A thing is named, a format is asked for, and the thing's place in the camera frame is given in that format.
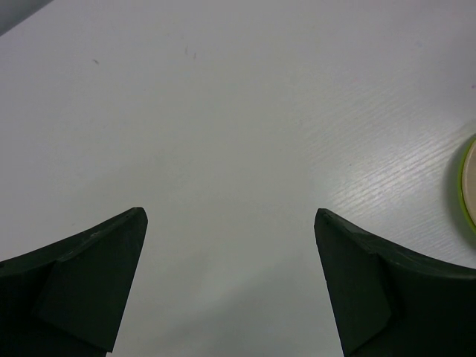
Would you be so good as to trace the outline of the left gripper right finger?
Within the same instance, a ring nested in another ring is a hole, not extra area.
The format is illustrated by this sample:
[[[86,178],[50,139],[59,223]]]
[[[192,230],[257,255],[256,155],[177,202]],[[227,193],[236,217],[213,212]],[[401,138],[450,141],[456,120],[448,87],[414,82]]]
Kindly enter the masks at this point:
[[[315,238],[345,356],[474,356],[475,270],[320,208]]]

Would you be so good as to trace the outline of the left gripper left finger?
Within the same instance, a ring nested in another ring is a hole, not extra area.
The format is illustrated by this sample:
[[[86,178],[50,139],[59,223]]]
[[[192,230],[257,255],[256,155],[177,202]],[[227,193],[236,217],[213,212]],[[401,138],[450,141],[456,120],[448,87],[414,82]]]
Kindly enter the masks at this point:
[[[84,232],[1,262],[2,356],[113,351],[147,231],[131,208]]]

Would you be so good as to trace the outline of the green plate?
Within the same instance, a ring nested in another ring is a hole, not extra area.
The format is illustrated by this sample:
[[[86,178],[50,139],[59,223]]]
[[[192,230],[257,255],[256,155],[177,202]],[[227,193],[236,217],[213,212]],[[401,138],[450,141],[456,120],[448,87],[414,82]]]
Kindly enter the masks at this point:
[[[475,232],[475,135],[463,147],[458,167],[457,192],[463,216]]]

